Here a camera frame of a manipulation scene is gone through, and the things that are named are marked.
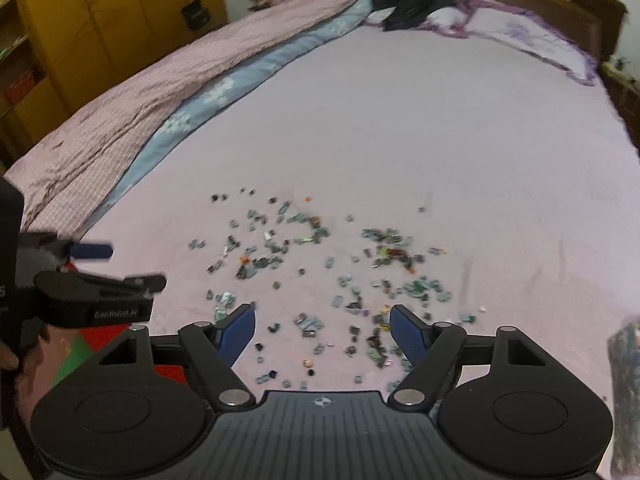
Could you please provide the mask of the person's left hand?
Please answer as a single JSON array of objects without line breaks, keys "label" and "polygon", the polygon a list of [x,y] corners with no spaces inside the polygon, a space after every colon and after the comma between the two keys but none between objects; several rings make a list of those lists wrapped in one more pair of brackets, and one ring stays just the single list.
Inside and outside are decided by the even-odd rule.
[{"label": "person's left hand", "polygon": [[28,320],[26,348],[14,352],[1,339],[1,428],[12,425],[20,414],[21,398],[30,396],[38,367],[44,361],[43,345],[50,341],[47,326],[39,320]]}]

